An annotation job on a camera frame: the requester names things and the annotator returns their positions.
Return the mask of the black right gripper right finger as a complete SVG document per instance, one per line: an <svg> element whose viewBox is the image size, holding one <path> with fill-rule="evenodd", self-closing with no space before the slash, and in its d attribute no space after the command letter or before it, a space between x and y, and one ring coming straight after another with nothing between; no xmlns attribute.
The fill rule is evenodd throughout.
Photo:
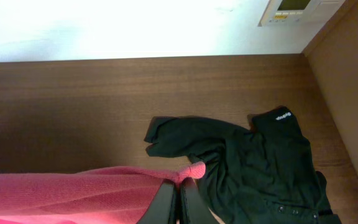
<svg viewBox="0 0 358 224"><path fill-rule="evenodd" d="M180 224L219 224L201 198L192 178L186 178L181 183L180 201Z"/></svg>

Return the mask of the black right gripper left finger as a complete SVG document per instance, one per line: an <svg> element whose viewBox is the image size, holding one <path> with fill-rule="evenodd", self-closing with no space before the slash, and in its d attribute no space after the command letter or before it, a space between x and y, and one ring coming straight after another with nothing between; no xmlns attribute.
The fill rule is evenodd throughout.
<svg viewBox="0 0 358 224"><path fill-rule="evenodd" d="M164 180L137 224L176 224L177 190L175 183Z"/></svg>

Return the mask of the orange t-shirt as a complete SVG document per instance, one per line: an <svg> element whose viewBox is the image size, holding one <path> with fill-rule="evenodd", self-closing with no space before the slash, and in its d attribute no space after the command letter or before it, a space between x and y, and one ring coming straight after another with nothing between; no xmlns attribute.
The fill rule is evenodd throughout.
<svg viewBox="0 0 358 224"><path fill-rule="evenodd" d="M75 174L0 174L0 223L137 223L164 180L200 179L203 162L180 171L107 167Z"/></svg>

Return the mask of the black adidas jacket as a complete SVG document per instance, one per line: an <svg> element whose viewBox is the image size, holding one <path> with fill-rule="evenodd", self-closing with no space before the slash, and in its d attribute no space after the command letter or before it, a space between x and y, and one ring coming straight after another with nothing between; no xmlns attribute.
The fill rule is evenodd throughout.
<svg viewBox="0 0 358 224"><path fill-rule="evenodd" d="M203 162L199 192L225 223L339 223L296 116L281 106L250 124L155 117L145 135L147 154Z"/></svg>

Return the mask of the white wall control panel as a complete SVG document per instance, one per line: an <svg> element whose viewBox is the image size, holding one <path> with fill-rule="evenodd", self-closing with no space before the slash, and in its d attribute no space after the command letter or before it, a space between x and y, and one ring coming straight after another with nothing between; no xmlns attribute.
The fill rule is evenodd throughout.
<svg viewBox="0 0 358 224"><path fill-rule="evenodd" d="M344 0L270 0L259 26L325 23Z"/></svg>

